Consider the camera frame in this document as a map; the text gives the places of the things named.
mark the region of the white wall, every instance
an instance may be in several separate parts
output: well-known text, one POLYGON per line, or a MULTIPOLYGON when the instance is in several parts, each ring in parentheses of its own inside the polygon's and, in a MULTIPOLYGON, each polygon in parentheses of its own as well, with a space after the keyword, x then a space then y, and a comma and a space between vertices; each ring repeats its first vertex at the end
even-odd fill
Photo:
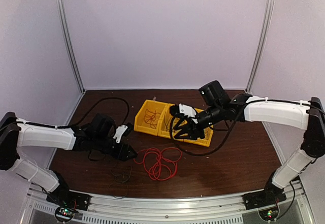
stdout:
MULTIPOLYGON (((0 117, 63 124, 79 93, 69 64, 55 0, 0 0, 0 117)), ((53 149, 29 148, 40 165, 53 149)), ((18 221, 29 184, 0 172, 0 219, 18 221)))
MULTIPOLYGON (((276 0, 253 94, 289 100, 316 96, 325 105, 324 75, 325 0, 276 0)), ((275 124, 271 129, 288 158, 303 132, 275 124)), ((324 223, 325 157, 301 177, 317 223, 324 223)))
POLYGON ((64 0, 85 88, 245 88, 266 0, 64 0))

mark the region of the robotic arm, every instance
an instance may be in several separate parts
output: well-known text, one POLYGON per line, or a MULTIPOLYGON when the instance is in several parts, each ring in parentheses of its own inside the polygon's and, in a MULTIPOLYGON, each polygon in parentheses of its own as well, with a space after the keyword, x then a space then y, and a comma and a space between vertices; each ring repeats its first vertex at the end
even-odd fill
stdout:
POLYGON ((318 98, 293 102, 238 94, 231 100, 218 81, 201 87, 199 91, 209 108, 197 113, 192 107, 183 104, 172 106, 171 138, 204 138, 205 128, 223 120, 233 121, 230 131, 237 121, 265 121, 305 130, 301 146, 271 175, 265 189, 244 195, 246 209, 264 207, 275 204, 277 200, 285 200, 283 188, 325 154, 325 118, 318 98))
POLYGON ((8 112, 0 121, 0 170, 15 172, 40 186, 50 202, 67 208, 74 208, 76 204, 78 209, 87 209, 88 195, 70 191, 59 173, 39 167, 20 152, 21 147, 42 146, 89 152, 97 150, 126 161, 137 156, 130 145, 121 141, 132 129, 129 123, 116 128, 114 120, 103 114, 97 114, 91 123, 84 126, 69 127, 28 122, 8 112))

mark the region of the yellow bin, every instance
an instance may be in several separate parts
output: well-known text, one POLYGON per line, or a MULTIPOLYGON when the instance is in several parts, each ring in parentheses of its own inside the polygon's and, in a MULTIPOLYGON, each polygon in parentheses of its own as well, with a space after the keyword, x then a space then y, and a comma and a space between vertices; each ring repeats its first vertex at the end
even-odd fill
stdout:
MULTIPOLYGON (((170 138, 169 126, 172 116, 169 113, 169 108, 173 105, 174 104, 146 100, 136 116, 134 130, 163 138, 170 138)), ((205 135, 204 139, 178 139, 178 141, 209 147, 213 136, 213 130, 206 128, 205 135)))

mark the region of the dark wood surface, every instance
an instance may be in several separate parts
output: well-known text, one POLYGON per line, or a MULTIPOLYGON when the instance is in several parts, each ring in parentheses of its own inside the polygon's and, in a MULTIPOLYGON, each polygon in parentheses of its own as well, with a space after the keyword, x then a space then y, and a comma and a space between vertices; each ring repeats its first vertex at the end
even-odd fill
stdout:
MULTIPOLYGON (((231 97, 239 92, 241 91, 228 91, 231 97)), ((131 111, 127 122, 131 123, 134 123, 135 115, 144 101, 154 97, 161 102, 184 103, 196 108, 206 108, 197 90, 88 91, 72 123, 78 121, 97 100, 112 96, 129 101, 131 111)), ((96 113, 110 115, 119 125, 125 115, 125 105, 119 101, 102 102, 86 117, 84 123, 90 122, 96 113)), ((223 136, 224 132, 215 132, 209 148, 187 143, 180 144, 190 151, 205 152, 216 147, 223 136)), ((138 132, 132 132, 124 140, 136 151, 149 147, 164 149, 174 146, 170 139, 138 132)), ((176 158, 177 154, 177 152, 169 152, 167 156, 176 158)), ((61 173, 73 190, 116 196, 127 194, 128 197, 137 198, 215 196, 260 189, 264 187, 270 174, 280 166, 273 145, 259 122, 237 123, 222 149, 208 157, 183 154, 178 163, 176 176, 164 182, 149 179, 143 166, 136 165, 133 161, 122 163, 107 156, 102 161, 91 162, 87 159, 87 155, 87 152, 59 149, 51 169, 61 173), (127 185, 110 187, 114 183, 111 171, 120 173, 127 166, 132 166, 132 175, 127 185)), ((101 157, 101 155, 94 154, 92 157, 101 157)))

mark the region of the red cable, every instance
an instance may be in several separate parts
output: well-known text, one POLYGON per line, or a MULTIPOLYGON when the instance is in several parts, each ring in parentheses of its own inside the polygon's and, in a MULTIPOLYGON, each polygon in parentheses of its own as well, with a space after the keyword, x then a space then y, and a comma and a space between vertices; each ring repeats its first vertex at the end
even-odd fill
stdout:
POLYGON ((140 153, 142 151, 145 151, 142 161, 137 162, 136 159, 133 159, 133 161, 138 165, 143 164, 144 170, 148 173, 151 180, 153 180, 153 181, 167 181, 176 175, 177 162, 179 162, 182 158, 182 151, 180 151, 178 148, 170 147, 170 148, 165 148, 162 151, 160 151, 157 148, 149 148, 149 149, 140 150, 138 153, 140 153), (180 153, 179 158, 175 161, 163 156, 163 153, 166 150, 171 150, 171 149, 177 150, 180 153), (150 154, 155 154, 157 156, 156 157, 157 162, 152 167, 150 167, 150 169, 148 170, 146 168, 146 157, 150 154), (162 164, 162 161, 165 161, 167 163, 172 163, 174 166, 174 171, 172 171, 172 169, 169 166, 162 164), (161 170, 163 167, 167 168, 167 170, 169 171, 169 176, 161 179, 160 176, 161 176, 161 170))

